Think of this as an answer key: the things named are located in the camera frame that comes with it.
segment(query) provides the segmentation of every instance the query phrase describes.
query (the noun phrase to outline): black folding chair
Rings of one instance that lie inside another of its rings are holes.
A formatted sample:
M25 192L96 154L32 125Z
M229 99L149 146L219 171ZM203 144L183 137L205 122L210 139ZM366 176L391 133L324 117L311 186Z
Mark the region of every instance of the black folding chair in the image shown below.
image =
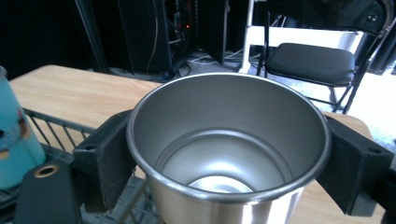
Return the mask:
M334 88L345 88L339 100L311 100L333 105L333 112L343 108L345 114L375 50L386 34L393 20L391 0L267 0L264 6L266 25L264 48L259 61L257 75L264 63L265 76L288 77ZM361 31L373 36L369 47L363 50L361 60L344 49L332 49L296 43L282 43L271 53L269 51L270 22L276 18L293 19L311 29Z

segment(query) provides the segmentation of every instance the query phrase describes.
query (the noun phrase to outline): wire rack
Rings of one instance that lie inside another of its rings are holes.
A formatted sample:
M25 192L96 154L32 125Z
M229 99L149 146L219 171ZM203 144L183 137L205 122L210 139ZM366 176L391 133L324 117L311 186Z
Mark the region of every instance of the wire rack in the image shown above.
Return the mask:
M61 160L70 164L72 151L94 129L63 119L58 119L29 109L23 109L38 140L46 152L47 161ZM11 223L20 187L0 190L0 223ZM87 213L80 207L83 223L162 223L150 199L145 180L131 176L115 208L110 212Z

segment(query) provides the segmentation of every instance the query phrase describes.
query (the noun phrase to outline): stainless steel pot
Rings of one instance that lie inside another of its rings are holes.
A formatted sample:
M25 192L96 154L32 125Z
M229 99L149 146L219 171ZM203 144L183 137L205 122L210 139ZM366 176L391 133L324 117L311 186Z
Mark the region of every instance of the stainless steel pot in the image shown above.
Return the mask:
M287 222L331 151L308 100L239 74L162 85L135 107L127 140L167 224Z

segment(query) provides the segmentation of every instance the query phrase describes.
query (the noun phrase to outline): blue bottle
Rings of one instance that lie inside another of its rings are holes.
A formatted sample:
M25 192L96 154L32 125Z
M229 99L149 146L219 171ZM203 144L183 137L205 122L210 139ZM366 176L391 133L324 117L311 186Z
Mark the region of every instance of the blue bottle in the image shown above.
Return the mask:
M0 189L21 183L23 176L45 161L45 152L0 66Z

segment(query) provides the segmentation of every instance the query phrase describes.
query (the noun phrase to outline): metal ring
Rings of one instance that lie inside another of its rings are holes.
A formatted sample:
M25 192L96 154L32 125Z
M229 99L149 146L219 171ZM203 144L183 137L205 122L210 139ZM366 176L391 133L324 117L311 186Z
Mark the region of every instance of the metal ring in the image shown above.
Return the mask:
M40 167L35 171L35 178L45 178L58 172L59 166L50 164Z

